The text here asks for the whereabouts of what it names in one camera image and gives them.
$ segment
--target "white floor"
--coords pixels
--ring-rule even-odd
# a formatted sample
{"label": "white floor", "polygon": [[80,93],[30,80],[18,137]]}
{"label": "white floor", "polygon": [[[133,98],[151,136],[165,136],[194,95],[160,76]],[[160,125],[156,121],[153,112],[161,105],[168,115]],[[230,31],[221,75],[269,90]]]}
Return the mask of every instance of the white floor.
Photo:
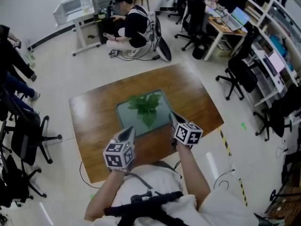
{"label": "white floor", "polygon": [[[250,210],[260,213],[268,207],[271,192],[281,186],[284,155],[280,154],[277,147],[289,148],[287,153],[293,152],[297,138],[296,128],[292,134],[285,132],[285,142],[273,133],[269,142],[264,142],[263,136],[256,137],[255,132],[261,123],[254,118],[253,108],[248,99],[240,101],[236,93],[233,93],[231,100],[226,101],[225,94],[229,92],[229,84],[215,81],[217,75],[225,74],[227,60],[195,60],[191,49],[181,51],[181,47],[187,41],[174,38],[180,29],[179,25],[175,25],[176,18],[169,19],[166,14],[162,14],[160,20],[163,37],[173,55],[170,63],[162,60],[125,62],[117,58],[110,59],[106,46],[93,48],[72,57],[71,51],[79,43],[76,33],[72,31],[35,49],[34,70],[38,78],[33,83],[29,82],[29,85],[39,91],[41,97],[32,106],[40,112],[41,117],[50,116],[47,135],[62,134],[63,140],[48,143],[48,150],[54,161],[51,165],[46,163],[38,150],[36,165],[42,168],[42,173],[37,174],[34,181],[48,197],[44,199],[32,193],[34,200],[28,200],[21,208],[16,208],[15,205],[10,209],[3,208],[12,218],[14,226],[65,226],[73,218],[83,218],[90,195],[96,192],[96,189],[82,181],[79,174],[81,157],[71,121],[68,102],[70,97],[125,77],[179,62],[187,63],[187,66],[191,66],[200,75],[224,120],[221,130],[232,152],[231,157],[227,154],[218,129],[202,138],[200,145],[192,149],[212,190],[217,177],[229,171],[230,164],[234,162],[234,176],[227,174],[220,181],[227,180],[229,191],[244,202],[238,182],[238,178],[241,178]],[[242,123],[245,124],[246,130],[241,126]],[[7,137],[6,146],[9,146],[9,142],[10,138]],[[165,160],[174,166],[178,156],[173,154]],[[84,167],[82,174],[88,181]],[[222,183],[220,187],[227,188],[227,183]],[[53,224],[46,218],[42,208],[45,208]]]}

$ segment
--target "white sneaker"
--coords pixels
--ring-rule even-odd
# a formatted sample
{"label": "white sneaker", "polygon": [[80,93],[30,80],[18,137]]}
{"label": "white sneaker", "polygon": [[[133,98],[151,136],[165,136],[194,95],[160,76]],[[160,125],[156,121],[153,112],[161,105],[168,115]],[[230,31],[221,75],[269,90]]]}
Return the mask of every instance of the white sneaker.
{"label": "white sneaker", "polygon": [[129,52],[127,55],[130,57],[134,57],[136,54],[139,53],[141,48],[136,48],[135,50],[132,50],[131,52]]}
{"label": "white sneaker", "polygon": [[40,93],[39,92],[37,92],[37,91],[35,91],[34,92],[34,96],[32,97],[32,98],[29,98],[28,100],[29,101],[34,101],[34,100],[37,100],[39,97],[40,97]]}

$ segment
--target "white wall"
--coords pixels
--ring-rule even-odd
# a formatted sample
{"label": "white wall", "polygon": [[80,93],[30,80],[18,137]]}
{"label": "white wall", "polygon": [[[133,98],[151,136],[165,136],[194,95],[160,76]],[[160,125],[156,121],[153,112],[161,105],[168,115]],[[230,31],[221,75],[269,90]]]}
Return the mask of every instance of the white wall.
{"label": "white wall", "polygon": [[56,32],[53,11],[61,0],[0,0],[0,24],[31,44]]}

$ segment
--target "laptop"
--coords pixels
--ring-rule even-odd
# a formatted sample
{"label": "laptop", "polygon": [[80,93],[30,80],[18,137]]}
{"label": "laptop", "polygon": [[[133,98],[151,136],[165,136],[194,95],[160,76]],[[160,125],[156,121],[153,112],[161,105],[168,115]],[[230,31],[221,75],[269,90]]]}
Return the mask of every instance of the laptop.
{"label": "laptop", "polygon": [[250,20],[250,17],[243,12],[240,8],[235,8],[227,20],[226,17],[222,18],[222,21],[232,30],[242,28]]}

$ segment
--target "black t-shirt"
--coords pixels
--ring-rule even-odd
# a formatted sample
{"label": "black t-shirt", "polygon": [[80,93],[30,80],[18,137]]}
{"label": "black t-shirt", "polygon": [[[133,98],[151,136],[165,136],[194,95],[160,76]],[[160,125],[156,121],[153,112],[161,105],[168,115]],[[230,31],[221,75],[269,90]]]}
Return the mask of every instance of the black t-shirt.
{"label": "black t-shirt", "polygon": [[[145,14],[142,7],[135,5],[133,8]],[[140,33],[145,33],[147,28],[147,18],[138,13],[131,13],[125,19],[125,36],[132,38],[129,42],[134,48],[140,48],[146,45],[146,39]]]}
{"label": "black t-shirt", "polygon": [[9,27],[0,24],[0,43],[8,39]]}

